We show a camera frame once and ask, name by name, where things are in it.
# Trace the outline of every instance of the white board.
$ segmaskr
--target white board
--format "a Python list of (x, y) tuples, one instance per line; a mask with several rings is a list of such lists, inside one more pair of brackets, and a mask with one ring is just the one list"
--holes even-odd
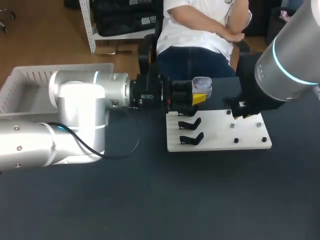
[[(200, 126), (195, 130), (179, 129), (178, 122), (193, 124), (201, 118)], [(204, 133), (204, 139), (198, 146), (181, 145), (180, 136), (196, 138)], [(195, 116), (178, 116), (178, 112), (169, 112), (166, 115), (166, 138), (169, 152), (197, 152), (197, 151), (226, 151), (226, 150), (253, 150), (270, 149), (272, 142), (264, 120), (259, 115), (235, 120), (226, 110), (198, 111)]]

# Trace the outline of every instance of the robotic arm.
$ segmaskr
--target robotic arm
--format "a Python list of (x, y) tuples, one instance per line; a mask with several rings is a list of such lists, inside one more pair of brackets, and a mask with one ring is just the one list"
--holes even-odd
[(243, 56), (238, 74), (242, 94), (226, 100), (233, 116), (276, 109), (318, 86), (319, 43), (320, 1), (305, 0), (255, 65)]
[(109, 110), (133, 107), (168, 111), (173, 103), (193, 104), (191, 82), (173, 84), (159, 75), (157, 66), (150, 69), (148, 75), (138, 75), (137, 80), (130, 80), (125, 73), (53, 73), (48, 94), (58, 109), (60, 124), (1, 120), (0, 171), (98, 161), (105, 150)]
[[(320, 0), (305, 0), (257, 63), (246, 67), (251, 57), (240, 57), (244, 62), (239, 70), (244, 72), (239, 75), (242, 94), (225, 101), (233, 116), (246, 118), (277, 109), (316, 87), (320, 83), (319, 43)], [(173, 104), (192, 106), (201, 102), (195, 100), (192, 88), (191, 82), (173, 84), (151, 65), (149, 74), (138, 75), (136, 81), (124, 73), (58, 71), (50, 79), (48, 94), (59, 110), (60, 123), (104, 154), (108, 110), (165, 108), (168, 112)], [(101, 159), (65, 128), (53, 124), (2, 120), (0, 135), (0, 171)]]

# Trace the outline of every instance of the yellow object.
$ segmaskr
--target yellow object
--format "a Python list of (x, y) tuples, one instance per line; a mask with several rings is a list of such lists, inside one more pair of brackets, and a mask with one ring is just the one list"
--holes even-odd
[(192, 96), (192, 106), (203, 103), (207, 99), (207, 94), (203, 93), (194, 93)]

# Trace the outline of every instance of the dark table surface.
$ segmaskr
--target dark table surface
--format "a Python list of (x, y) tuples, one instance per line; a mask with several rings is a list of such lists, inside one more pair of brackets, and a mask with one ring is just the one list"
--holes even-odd
[[(240, 91), (213, 81), (207, 109)], [(264, 112), (269, 150), (166, 151), (165, 115), (134, 112), (141, 142), (125, 160), (4, 172), (3, 240), (319, 240), (320, 101), (310, 93)], [(134, 121), (112, 113), (107, 153), (135, 144)]]

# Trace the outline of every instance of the black cable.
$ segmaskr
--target black cable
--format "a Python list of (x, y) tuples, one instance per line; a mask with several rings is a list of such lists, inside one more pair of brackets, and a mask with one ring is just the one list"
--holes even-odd
[(93, 154), (103, 158), (103, 159), (124, 159), (129, 157), (138, 147), (139, 143), (140, 143), (140, 130), (139, 130), (139, 124), (137, 119), (135, 119), (128, 110), (124, 110), (124, 112), (127, 113), (128, 116), (130, 116), (136, 125), (137, 131), (138, 131), (138, 140), (136, 141), (136, 144), (134, 146), (134, 148), (127, 154), (122, 155), (122, 156), (109, 156), (109, 155), (104, 155), (101, 154), (100, 152), (97, 152), (96, 150), (92, 149), (90, 146), (88, 146), (73, 130), (71, 130), (69, 127), (67, 127), (66, 125), (62, 124), (62, 123), (58, 123), (58, 122), (47, 122), (48, 125), (50, 126), (58, 126), (63, 128), (64, 130), (68, 131), (72, 136), (74, 136), (75, 139), (77, 139), (86, 149), (88, 149), (90, 152), (92, 152)]

